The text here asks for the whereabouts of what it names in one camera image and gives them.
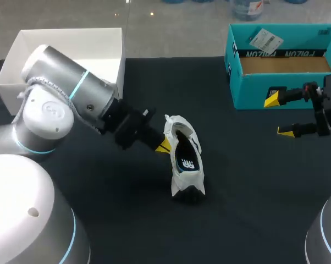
barcode label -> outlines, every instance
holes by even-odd
[[[250,45],[271,55],[283,42],[284,40],[282,38],[273,35],[265,29],[261,29],[251,40]]]
[[[263,51],[268,48],[269,44],[271,44],[271,42],[275,39],[274,36],[272,36],[267,42],[266,44],[264,44],[264,46],[262,47]]]

plastic bottle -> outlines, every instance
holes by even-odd
[[[252,21],[263,12],[263,0],[230,0],[231,9],[235,17],[240,20]]]
[[[291,3],[291,4],[303,4],[305,2],[307,2],[307,0],[285,0],[287,1],[288,3]]]
[[[184,0],[162,0],[164,3],[167,4],[180,4],[182,3]]]

black table surface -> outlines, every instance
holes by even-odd
[[[224,58],[127,59],[124,98],[182,115],[203,149],[207,198],[171,199],[169,155],[141,143],[122,151],[78,121],[41,165],[91,240],[98,263],[305,263],[304,241],[331,195],[331,136],[292,139],[277,126],[312,110],[236,111]],[[0,124],[12,117],[0,100]]]

